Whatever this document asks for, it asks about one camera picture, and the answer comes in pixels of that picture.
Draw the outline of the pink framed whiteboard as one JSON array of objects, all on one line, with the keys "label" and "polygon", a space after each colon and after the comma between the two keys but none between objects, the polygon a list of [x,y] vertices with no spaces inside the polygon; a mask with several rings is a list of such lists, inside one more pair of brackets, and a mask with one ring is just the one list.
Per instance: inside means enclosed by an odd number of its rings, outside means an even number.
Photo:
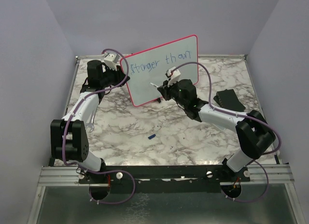
[{"label": "pink framed whiteboard", "polygon": [[122,58],[120,66],[123,73],[129,71],[130,80],[126,84],[133,106],[139,107],[161,97],[150,83],[161,86],[168,79],[168,69],[197,61],[198,45],[195,34]]}]

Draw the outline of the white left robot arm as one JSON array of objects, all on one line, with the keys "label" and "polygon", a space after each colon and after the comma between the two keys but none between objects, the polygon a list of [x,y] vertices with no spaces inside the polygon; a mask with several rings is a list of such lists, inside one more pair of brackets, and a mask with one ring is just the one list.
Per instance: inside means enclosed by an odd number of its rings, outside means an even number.
[{"label": "white left robot arm", "polygon": [[87,78],[77,103],[64,117],[50,124],[52,158],[90,171],[91,179],[97,183],[106,179],[105,162],[91,153],[86,130],[94,130],[96,111],[105,94],[129,79],[117,63],[107,60],[87,63]]}]

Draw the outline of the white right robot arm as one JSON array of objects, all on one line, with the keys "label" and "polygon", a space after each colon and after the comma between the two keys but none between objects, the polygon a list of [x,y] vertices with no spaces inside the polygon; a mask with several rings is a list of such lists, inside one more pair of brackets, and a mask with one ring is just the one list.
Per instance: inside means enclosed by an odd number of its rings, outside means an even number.
[{"label": "white right robot arm", "polygon": [[237,134],[240,149],[223,162],[222,176],[227,181],[237,178],[239,171],[259,159],[276,139],[260,112],[253,110],[250,113],[236,113],[212,107],[197,97],[196,87],[191,80],[180,80],[170,86],[168,81],[164,81],[157,90],[164,100],[173,99],[190,119],[212,123]]}]

